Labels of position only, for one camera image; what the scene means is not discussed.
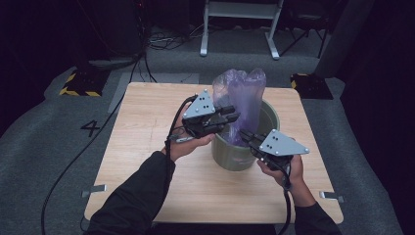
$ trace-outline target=black curtain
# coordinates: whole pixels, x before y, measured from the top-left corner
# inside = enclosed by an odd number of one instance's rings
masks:
[[[375,1],[337,77],[346,116],[405,234],[415,221],[415,3]]]

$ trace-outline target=wooden table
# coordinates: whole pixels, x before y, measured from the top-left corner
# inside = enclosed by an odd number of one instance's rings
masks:
[[[138,83],[128,85],[95,185],[106,192],[93,193],[85,217],[98,210],[114,189],[136,171],[163,141],[181,103],[211,85]],[[266,88],[263,99],[276,110],[280,131],[310,149],[302,157],[304,179],[312,194],[335,222],[343,221],[338,201],[321,199],[319,191],[333,192],[313,133],[294,89]],[[155,221],[213,223],[283,223],[286,202],[282,188],[259,166],[228,171],[211,155],[210,144],[176,162],[167,198]]]

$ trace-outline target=office chair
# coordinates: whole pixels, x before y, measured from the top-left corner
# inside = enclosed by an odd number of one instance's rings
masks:
[[[281,14],[282,27],[288,28],[293,37],[294,28],[302,29],[304,33],[298,38],[294,37],[294,42],[281,53],[281,56],[296,45],[304,36],[308,36],[311,30],[315,30],[321,39],[317,56],[320,59],[327,33],[333,24],[332,21],[336,20],[338,18],[337,15],[342,12],[344,1],[287,0]],[[324,30],[323,37],[319,33],[320,30]]]

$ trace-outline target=black sleeve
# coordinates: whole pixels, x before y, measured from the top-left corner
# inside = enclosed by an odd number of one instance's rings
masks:
[[[84,234],[144,234],[161,209],[174,169],[172,160],[154,152],[92,215]]]
[[[315,203],[311,207],[295,207],[295,209],[295,228],[297,235],[342,234],[337,224],[328,214],[326,214],[318,203]]]

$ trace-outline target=plastic bag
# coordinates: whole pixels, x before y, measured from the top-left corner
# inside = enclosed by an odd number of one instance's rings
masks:
[[[228,70],[213,81],[215,106],[234,106],[239,118],[230,124],[229,132],[220,133],[229,144],[246,147],[240,129],[256,132],[266,76],[262,69],[247,74],[243,70]]]

